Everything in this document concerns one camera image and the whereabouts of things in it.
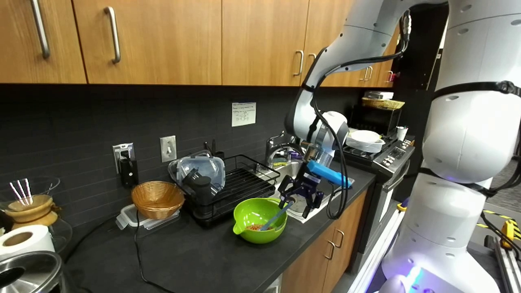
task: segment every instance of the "green bowl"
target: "green bowl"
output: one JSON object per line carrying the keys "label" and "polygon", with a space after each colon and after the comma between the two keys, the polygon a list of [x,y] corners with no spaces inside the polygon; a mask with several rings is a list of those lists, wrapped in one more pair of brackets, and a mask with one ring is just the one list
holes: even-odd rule
{"label": "green bowl", "polygon": [[232,232],[253,244],[265,244],[274,240],[284,229],[288,214],[283,214],[268,227],[258,227],[273,218],[278,204],[273,200],[253,196],[239,201],[232,209],[234,226]]}

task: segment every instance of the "black backsplash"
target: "black backsplash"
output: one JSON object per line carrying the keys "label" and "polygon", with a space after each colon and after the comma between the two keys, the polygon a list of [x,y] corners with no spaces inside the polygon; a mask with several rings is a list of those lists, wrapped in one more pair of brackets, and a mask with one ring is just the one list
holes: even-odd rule
{"label": "black backsplash", "polygon": [[[216,149],[263,159],[268,136],[286,128],[297,87],[7,86],[0,87],[0,183],[24,175],[61,178],[55,201],[77,227],[130,203],[112,144],[133,141],[139,180],[167,178],[159,136],[177,134],[177,156]],[[343,112],[359,91],[322,89],[320,108]],[[257,123],[231,126],[231,102],[257,102]]]}

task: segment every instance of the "blue handle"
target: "blue handle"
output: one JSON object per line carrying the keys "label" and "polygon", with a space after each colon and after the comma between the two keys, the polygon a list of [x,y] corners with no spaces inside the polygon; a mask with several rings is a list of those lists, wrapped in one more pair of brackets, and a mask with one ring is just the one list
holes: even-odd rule
{"label": "blue handle", "polygon": [[341,178],[344,182],[344,187],[351,187],[353,185],[353,178],[351,177],[346,177],[341,174],[341,172],[336,172],[333,169],[328,169],[325,167],[323,164],[318,164],[315,161],[307,161],[307,169],[310,174],[330,182],[330,183],[335,183],[335,185],[341,185]]}

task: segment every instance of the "black countertop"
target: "black countertop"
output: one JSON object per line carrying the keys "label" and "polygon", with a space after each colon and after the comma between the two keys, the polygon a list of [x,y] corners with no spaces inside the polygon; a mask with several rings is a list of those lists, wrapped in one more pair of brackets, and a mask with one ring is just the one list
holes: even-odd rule
{"label": "black countertop", "polygon": [[[348,167],[348,175],[354,178],[349,203],[374,175],[354,167]],[[276,240],[255,245],[231,232],[232,218],[203,227],[182,209],[172,222],[139,234],[123,232],[113,221],[97,227],[68,257],[66,271],[76,286],[138,293],[164,291],[154,284],[175,293],[263,291],[331,222],[325,206],[304,224],[288,218]]]}

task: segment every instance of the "dish rack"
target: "dish rack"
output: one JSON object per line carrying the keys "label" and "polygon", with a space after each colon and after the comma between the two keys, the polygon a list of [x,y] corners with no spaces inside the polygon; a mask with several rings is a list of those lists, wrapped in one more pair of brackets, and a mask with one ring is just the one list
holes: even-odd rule
{"label": "dish rack", "polygon": [[226,180],[224,187],[214,195],[193,191],[190,185],[180,183],[185,191],[185,206],[196,222],[208,226],[231,216],[232,208],[250,196],[268,196],[274,191],[278,170],[245,156],[235,154],[224,157]]}

